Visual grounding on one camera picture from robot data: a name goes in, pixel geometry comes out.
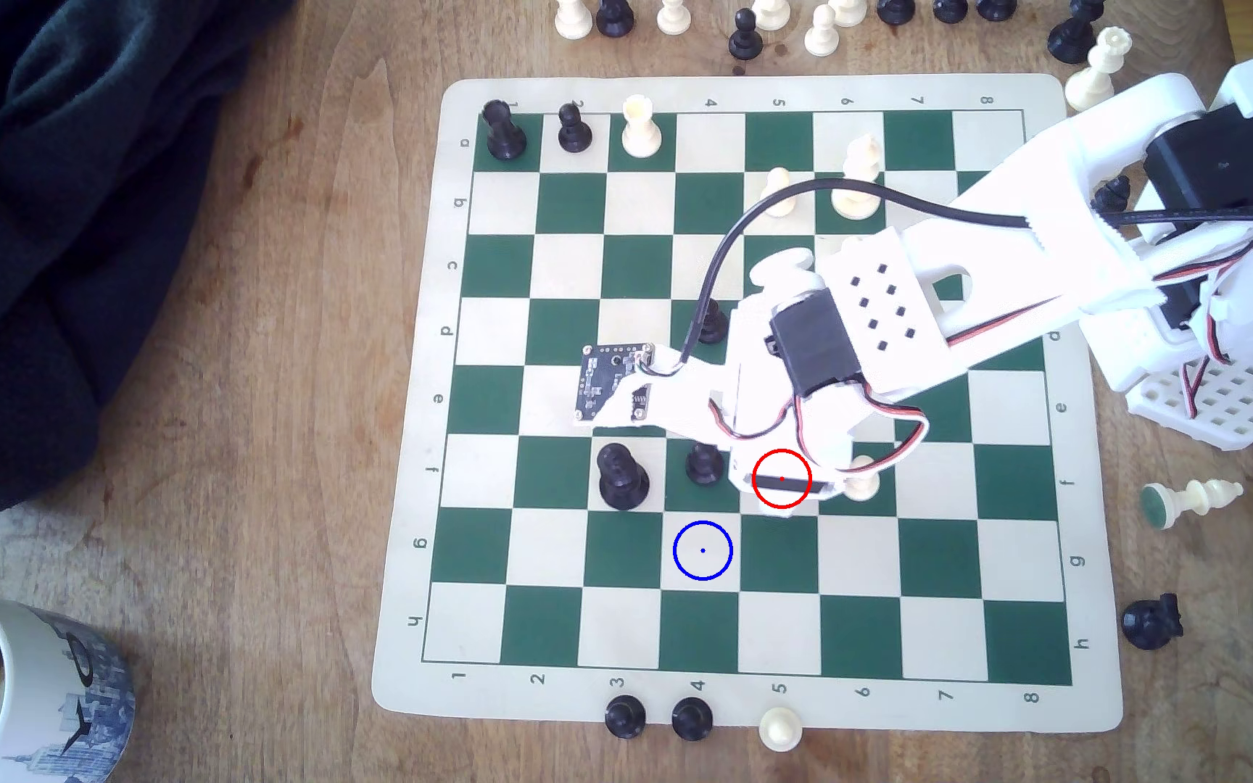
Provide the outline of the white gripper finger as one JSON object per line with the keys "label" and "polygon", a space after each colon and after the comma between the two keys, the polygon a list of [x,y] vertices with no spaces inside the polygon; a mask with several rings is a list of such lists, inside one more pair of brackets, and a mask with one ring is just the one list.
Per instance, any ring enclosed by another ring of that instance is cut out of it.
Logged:
{"label": "white gripper finger", "polygon": [[798,398],[798,452],[809,465],[850,465],[852,431],[876,410],[865,390],[816,390]]}
{"label": "white gripper finger", "polygon": [[819,514],[843,497],[843,480],[804,461],[798,449],[734,443],[734,486],[742,514]]}

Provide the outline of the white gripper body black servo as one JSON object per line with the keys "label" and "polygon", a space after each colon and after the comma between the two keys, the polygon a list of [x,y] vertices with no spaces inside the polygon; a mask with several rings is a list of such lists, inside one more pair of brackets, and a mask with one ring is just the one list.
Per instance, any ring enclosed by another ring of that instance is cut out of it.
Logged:
{"label": "white gripper body black servo", "polygon": [[720,362],[687,331],[657,347],[645,372],[626,376],[626,423],[655,426],[720,447],[798,447],[798,398],[860,390],[861,363],[828,289],[768,297],[725,311]]}

